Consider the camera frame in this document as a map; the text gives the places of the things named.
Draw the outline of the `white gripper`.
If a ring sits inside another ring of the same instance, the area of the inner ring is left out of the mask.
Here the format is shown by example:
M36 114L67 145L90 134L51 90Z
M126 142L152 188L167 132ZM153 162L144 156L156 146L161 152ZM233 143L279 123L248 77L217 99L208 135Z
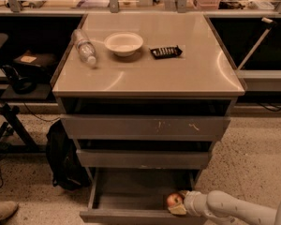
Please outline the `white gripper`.
M184 216L187 213L191 216L204 216L207 205L207 196L198 191L180 190L178 194L184 199L184 204L177 203L169 206L168 210L175 216Z

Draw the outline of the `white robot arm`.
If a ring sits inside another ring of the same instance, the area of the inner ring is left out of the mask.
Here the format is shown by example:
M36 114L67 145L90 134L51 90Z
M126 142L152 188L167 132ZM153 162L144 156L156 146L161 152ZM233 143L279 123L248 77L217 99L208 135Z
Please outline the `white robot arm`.
M235 219L248 225L281 225L281 202L277 209L239 200L226 192L208 194L181 190L166 199L168 210L175 216L205 217L216 225L235 225Z

